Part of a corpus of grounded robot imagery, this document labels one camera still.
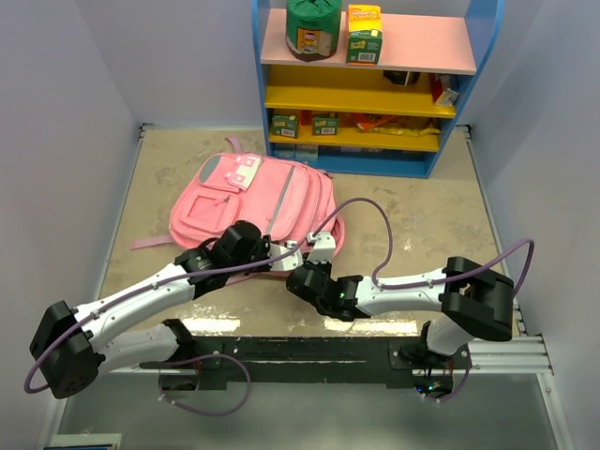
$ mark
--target yellow shelf board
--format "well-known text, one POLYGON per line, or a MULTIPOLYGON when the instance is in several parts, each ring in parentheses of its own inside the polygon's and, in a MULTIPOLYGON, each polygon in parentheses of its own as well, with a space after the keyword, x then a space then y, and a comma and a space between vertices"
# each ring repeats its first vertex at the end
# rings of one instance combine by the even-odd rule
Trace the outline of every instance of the yellow shelf board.
POLYGON ((298 139, 286 138, 271 132, 270 141, 272 143, 312 143, 318 145, 386 148, 433 153, 440 149, 437 135, 414 138, 390 134, 365 133, 358 127, 340 127, 337 129, 335 136, 313 136, 312 126, 306 125, 300 127, 298 139))
POLYGON ((267 108, 378 113, 452 119, 454 106, 436 106, 429 77, 421 74, 411 86, 398 86, 380 70, 272 66, 266 90, 267 108))

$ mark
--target yellow and green box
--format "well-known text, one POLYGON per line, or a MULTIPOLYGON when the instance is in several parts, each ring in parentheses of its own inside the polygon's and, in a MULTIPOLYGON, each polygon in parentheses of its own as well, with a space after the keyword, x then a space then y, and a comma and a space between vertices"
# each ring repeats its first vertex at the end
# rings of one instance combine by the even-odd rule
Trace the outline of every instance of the yellow and green box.
POLYGON ((287 138, 298 138, 299 114, 296 111, 274 110, 273 133, 287 138))
POLYGON ((338 134, 339 117, 335 112, 314 112, 312 114, 312 134, 333 136, 338 134))
POLYGON ((348 5, 350 64, 377 64, 383 46, 382 9, 375 5, 348 5))

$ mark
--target gray wall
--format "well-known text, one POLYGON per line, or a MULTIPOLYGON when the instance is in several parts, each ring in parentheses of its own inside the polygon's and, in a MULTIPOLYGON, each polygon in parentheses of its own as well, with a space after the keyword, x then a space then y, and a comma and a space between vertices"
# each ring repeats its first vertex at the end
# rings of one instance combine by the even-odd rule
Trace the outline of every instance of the gray wall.
MULTIPOLYGON (((261 124, 250 0, 75 0, 136 119, 161 125, 261 124)), ((384 11, 463 16, 470 0, 382 0, 384 11)), ((542 0, 507 0, 496 52, 461 122, 483 111, 542 0)), ((285 0, 272 0, 282 8, 285 0)))
POLYGON ((0 2, 0 61, 0 447, 22 449, 49 398, 23 392, 29 342, 98 283, 135 122, 72 0, 0 2))
POLYGON ((600 442, 598 17, 594 0, 546 0, 473 133, 502 242, 537 241, 520 303, 544 333, 579 449, 600 442))

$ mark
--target shelf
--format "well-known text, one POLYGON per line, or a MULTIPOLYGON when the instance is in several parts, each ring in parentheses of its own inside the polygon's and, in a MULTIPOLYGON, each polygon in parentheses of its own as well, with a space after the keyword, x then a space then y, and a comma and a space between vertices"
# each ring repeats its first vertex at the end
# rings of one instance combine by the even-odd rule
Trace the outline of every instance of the shelf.
POLYGON ((271 9, 262 42, 261 63, 330 68, 378 68, 473 75, 476 71, 465 20, 460 17, 382 14, 383 47, 377 66, 346 64, 347 24, 342 11, 336 53, 305 63, 295 58, 285 39, 286 11, 271 9))
POLYGON ((269 140, 271 143, 313 143, 318 145, 342 145, 434 153, 439 149, 438 136, 436 135, 414 138, 390 134, 365 133, 353 124, 343 123, 343 120, 335 136, 313 136, 312 126, 306 125, 300 127, 298 139, 286 138, 271 133, 269 140))
POLYGON ((320 151, 319 159, 316 161, 300 162, 306 162, 310 167, 332 173, 425 178, 428 172, 428 163, 424 158, 404 157, 400 154, 389 157, 389 155, 382 156, 376 153, 329 152, 322 154, 320 151))
POLYGON ((398 86, 380 70, 273 66, 266 89, 267 108, 379 113, 452 119, 454 106, 435 106, 428 75, 398 86))

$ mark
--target blue shelf frame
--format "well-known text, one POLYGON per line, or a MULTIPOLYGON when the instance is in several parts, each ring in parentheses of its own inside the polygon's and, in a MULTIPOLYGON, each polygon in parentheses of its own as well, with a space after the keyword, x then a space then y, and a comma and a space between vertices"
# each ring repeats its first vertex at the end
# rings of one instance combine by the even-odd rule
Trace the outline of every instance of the blue shelf frame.
MULTIPOLYGON (((273 156, 273 144, 269 142, 269 121, 265 108, 265 93, 269 83, 270 66, 261 63, 264 34, 271 9, 270 0, 252 0, 252 41, 256 74, 259 81, 261 98, 262 130, 267 155, 273 156)), ((458 75, 460 97, 456 108, 457 115, 452 120, 440 119, 440 150, 437 153, 423 153, 422 158, 389 157, 388 154, 367 153, 325 153, 319 155, 317 161, 309 161, 308 165, 332 173, 355 173, 383 176, 404 176, 412 178, 429 178, 452 130, 458 123, 460 115, 483 72, 496 45, 503 22, 504 0, 472 0, 465 14, 467 33, 471 42, 472 55, 477 69, 472 76, 458 75)))

